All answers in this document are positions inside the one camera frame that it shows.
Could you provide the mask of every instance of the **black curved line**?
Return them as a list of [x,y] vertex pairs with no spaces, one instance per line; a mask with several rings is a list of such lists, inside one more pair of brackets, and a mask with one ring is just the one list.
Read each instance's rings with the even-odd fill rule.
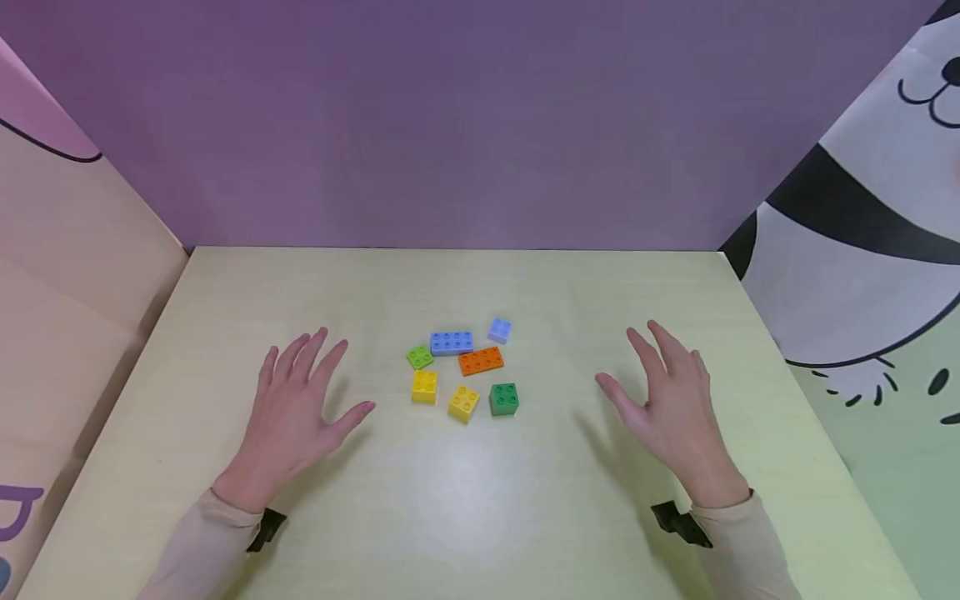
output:
[[937,11],[930,17],[925,25],[932,25],[937,21],[942,21],[944,19],[950,18],[955,14],[960,13],[960,0],[947,0]]
[[900,388],[897,387],[897,382],[894,381],[894,378],[890,376],[889,373],[884,373],[883,376],[886,378],[887,383],[890,384],[890,389],[894,392],[899,392]]
[[852,358],[851,360],[844,360],[838,363],[797,363],[789,359],[784,359],[784,360],[786,360],[786,364],[788,365],[793,365],[794,367],[805,367],[807,369],[836,369],[837,367],[849,367],[850,365],[855,365],[857,363],[862,363],[864,361],[873,360],[873,359],[876,359],[890,367],[893,367],[893,365],[890,365],[890,363],[886,363],[885,361],[883,361],[883,359],[881,359],[880,356],[883,356],[884,354],[888,354],[896,350],[897,348],[902,348],[907,344],[909,344],[910,342],[913,342],[920,336],[924,335],[927,331],[932,329],[937,323],[942,321],[944,317],[950,314],[950,312],[952,312],[953,309],[957,307],[957,304],[960,304],[960,294],[958,294],[956,298],[951,300],[950,304],[947,305],[947,308],[940,311],[940,314],[938,314],[936,317],[931,319],[927,324],[920,327],[919,329],[917,329],[910,335],[906,336],[899,342],[895,342],[894,344],[891,344],[890,346],[884,349],[877,350],[876,352],[866,354],[859,358]]
[[35,144],[35,145],[37,145],[39,148],[42,148],[43,150],[46,150],[46,151],[49,152],[50,154],[59,156],[60,158],[66,158],[67,160],[73,160],[74,162],[81,162],[81,163],[83,163],[83,164],[89,164],[89,163],[91,163],[91,162],[96,162],[97,160],[100,160],[101,158],[104,157],[104,153],[102,153],[102,152],[98,152],[95,156],[91,156],[90,158],[83,158],[83,157],[81,157],[81,156],[69,155],[69,154],[67,154],[66,152],[61,152],[61,151],[57,150],[56,148],[53,148],[52,146],[47,146],[46,144],[44,144],[44,143],[41,142],[40,140],[36,139],[35,137],[32,137],[32,136],[28,135],[26,132],[22,132],[21,130],[19,130],[18,128],[14,127],[12,124],[8,123],[7,121],[4,121],[3,119],[0,119],[0,125],[6,127],[8,130],[16,133],[17,135],[19,135],[19,136],[22,137],[23,139],[27,140],[28,142],[30,142],[30,143],[32,143],[32,144]]
[[904,81],[904,80],[901,79],[900,82],[897,83],[897,93],[900,95],[900,99],[901,99],[901,100],[903,100],[905,103],[907,103],[907,104],[909,104],[909,105],[914,105],[914,106],[925,105],[925,104],[928,104],[928,103],[933,102],[934,100],[937,99],[937,96],[939,96],[940,94],[944,93],[944,90],[947,89],[948,87],[950,87],[950,84],[944,84],[944,86],[941,87],[940,90],[937,91],[937,93],[933,94],[932,96],[930,96],[930,97],[927,98],[926,100],[914,100],[913,98],[910,98],[909,96],[907,96],[907,95],[906,95],[906,92],[903,91],[903,81]]
[[930,113],[930,118],[933,119],[933,122],[940,127],[946,127],[949,130],[960,130],[960,123],[950,123],[949,121],[944,121],[937,116],[937,111],[934,109],[936,106],[937,103],[931,100],[928,112]]

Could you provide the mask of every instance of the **hand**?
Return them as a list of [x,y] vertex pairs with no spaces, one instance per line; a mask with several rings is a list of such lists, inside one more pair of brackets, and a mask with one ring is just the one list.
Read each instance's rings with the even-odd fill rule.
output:
[[347,351],[347,340],[341,340],[313,371],[325,339],[321,327],[313,337],[304,333],[294,340],[279,360],[276,347],[267,352],[243,442],[213,484],[227,504],[262,513],[285,483],[340,447],[376,406],[361,402],[338,420],[324,421],[326,386]]
[[744,502],[750,497],[750,488],[720,435],[710,401],[710,375],[700,352],[688,352],[655,321],[647,326],[663,360],[635,329],[627,329],[627,339],[647,373],[646,404],[636,404],[623,386],[604,372],[596,375],[597,383],[616,406],[623,424],[677,475],[694,504],[723,508]]

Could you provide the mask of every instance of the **right hand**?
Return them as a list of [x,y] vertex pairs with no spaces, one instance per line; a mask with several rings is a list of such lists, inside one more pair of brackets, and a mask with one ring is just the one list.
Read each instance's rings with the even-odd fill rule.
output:
[[647,326],[660,353],[635,329],[627,329],[647,373],[647,402],[634,402],[620,382],[604,372],[596,375],[597,383],[623,424],[677,475],[694,504],[724,508],[746,501],[750,488],[720,435],[710,401],[710,375],[700,352],[687,351],[655,321]]

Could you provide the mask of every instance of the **light green table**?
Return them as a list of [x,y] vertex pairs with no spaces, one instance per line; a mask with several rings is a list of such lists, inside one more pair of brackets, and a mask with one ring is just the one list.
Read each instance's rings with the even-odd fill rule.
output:
[[[514,322],[514,417],[410,400],[404,353],[435,330]],[[651,504],[683,496],[593,382],[639,392],[623,331],[657,318],[699,348],[736,462],[763,496],[808,599],[917,598],[722,255],[199,249],[64,507],[23,600],[131,598],[181,513],[240,442],[270,345],[320,324],[350,350],[331,416],[373,399],[341,450],[281,497],[290,520],[244,598],[709,597]]]

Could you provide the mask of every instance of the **sleeve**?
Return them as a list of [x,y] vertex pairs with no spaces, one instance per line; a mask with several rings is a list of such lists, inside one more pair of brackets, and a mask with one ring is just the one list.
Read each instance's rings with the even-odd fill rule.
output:
[[724,509],[694,506],[691,513],[713,543],[698,555],[718,600],[800,600],[759,496]]
[[209,600],[238,573],[260,518],[234,508],[207,490],[190,507],[138,600]]

